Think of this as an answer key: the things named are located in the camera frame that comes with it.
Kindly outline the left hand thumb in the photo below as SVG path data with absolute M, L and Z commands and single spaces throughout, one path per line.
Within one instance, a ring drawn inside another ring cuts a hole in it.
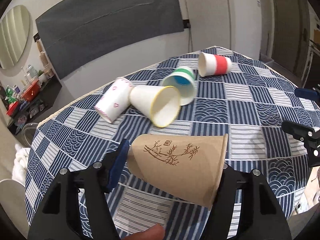
M 146 231 L 134 233 L 123 240 L 163 240 L 165 229 L 159 224 L 155 224 Z

